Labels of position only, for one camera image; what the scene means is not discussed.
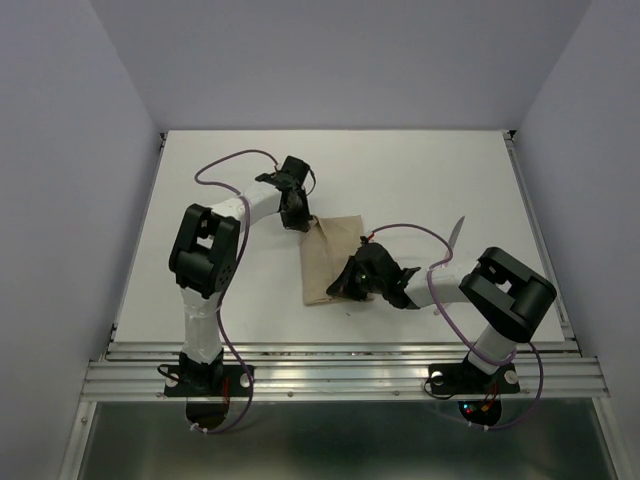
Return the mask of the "beige cloth napkin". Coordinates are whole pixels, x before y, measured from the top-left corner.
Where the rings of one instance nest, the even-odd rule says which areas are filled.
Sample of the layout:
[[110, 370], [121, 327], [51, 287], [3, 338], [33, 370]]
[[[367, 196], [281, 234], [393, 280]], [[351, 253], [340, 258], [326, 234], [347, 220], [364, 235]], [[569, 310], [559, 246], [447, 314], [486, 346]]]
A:
[[335, 303], [326, 293], [343, 272], [350, 256], [361, 246], [364, 235], [360, 215], [315, 216], [300, 242], [302, 300], [305, 306]]

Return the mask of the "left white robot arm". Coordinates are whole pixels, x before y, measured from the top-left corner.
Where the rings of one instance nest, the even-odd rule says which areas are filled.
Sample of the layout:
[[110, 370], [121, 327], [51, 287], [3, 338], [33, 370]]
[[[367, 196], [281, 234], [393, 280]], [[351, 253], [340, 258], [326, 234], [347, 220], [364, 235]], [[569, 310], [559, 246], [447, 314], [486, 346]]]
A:
[[308, 231], [312, 216], [304, 183], [314, 174], [306, 162], [292, 156], [272, 172], [259, 174], [243, 191], [205, 181], [203, 173], [195, 174], [197, 184], [225, 189], [232, 196], [212, 206], [194, 203], [185, 210], [168, 266], [180, 287], [185, 319], [178, 378], [210, 394], [222, 384], [221, 299], [246, 249], [249, 230], [278, 214], [285, 229]]

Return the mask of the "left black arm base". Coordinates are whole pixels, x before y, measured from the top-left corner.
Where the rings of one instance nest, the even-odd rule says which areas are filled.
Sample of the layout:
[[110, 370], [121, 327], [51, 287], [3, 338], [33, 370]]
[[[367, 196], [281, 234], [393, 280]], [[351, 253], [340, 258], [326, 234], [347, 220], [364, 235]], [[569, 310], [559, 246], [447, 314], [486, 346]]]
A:
[[180, 354], [177, 364], [160, 364], [157, 372], [164, 379], [164, 395], [169, 398], [249, 398], [249, 375], [254, 367], [225, 364], [222, 355], [206, 364]]

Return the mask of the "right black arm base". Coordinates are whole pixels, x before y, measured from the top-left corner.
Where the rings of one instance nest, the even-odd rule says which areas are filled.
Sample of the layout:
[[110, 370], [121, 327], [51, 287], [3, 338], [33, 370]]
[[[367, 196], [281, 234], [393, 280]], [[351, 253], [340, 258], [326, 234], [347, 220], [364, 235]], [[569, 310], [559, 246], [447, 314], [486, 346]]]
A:
[[492, 373], [485, 373], [467, 358], [458, 363], [431, 363], [422, 390], [435, 399], [485, 394], [516, 394], [520, 392], [519, 377], [512, 354]]

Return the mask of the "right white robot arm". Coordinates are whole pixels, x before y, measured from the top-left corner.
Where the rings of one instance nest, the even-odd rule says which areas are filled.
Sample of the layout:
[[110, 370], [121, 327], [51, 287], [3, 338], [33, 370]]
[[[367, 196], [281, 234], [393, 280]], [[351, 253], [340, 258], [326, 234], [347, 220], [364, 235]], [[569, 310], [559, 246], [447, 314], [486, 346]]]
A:
[[[516, 347], [531, 341], [557, 298], [556, 288], [537, 272], [498, 247], [486, 249], [465, 273], [447, 259], [432, 267], [402, 268], [378, 243], [363, 243], [326, 293], [365, 301], [379, 295], [401, 310], [434, 306], [469, 347], [460, 366], [463, 384], [482, 390], [496, 371], [511, 362]], [[446, 312], [450, 304], [469, 303], [487, 321], [471, 342]]]

